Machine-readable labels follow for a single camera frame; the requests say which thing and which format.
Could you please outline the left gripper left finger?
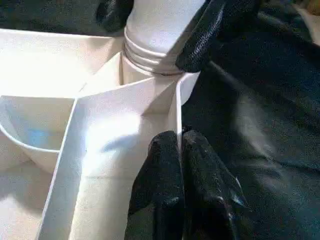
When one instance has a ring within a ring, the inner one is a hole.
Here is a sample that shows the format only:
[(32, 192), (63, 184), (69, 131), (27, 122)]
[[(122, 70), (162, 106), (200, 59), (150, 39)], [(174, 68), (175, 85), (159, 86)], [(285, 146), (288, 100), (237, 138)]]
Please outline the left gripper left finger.
[(156, 135), (131, 190), (126, 240), (180, 240), (185, 218), (185, 195), (177, 136)]

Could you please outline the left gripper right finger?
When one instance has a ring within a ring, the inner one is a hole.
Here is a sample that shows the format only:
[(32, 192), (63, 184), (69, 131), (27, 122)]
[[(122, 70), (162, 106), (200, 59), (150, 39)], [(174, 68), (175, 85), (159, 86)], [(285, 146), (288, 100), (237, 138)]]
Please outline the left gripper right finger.
[(241, 185), (207, 138), (183, 133), (182, 170), (186, 205), (186, 240), (239, 240), (238, 212), (248, 209)]

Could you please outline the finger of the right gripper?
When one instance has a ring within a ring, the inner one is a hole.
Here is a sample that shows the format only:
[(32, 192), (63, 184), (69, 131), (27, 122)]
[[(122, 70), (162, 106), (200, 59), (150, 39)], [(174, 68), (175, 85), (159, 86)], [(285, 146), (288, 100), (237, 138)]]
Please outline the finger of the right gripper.
[(201, 71), (223, 44), (256, 19), (261, 4), (261, 0), (207, 0), (175, 65), (188, 73)]
[(107, 33), (116, 33), (126, 26), (133, 6), (133, 0), (102, 0), (96, 10), (96, 21)]

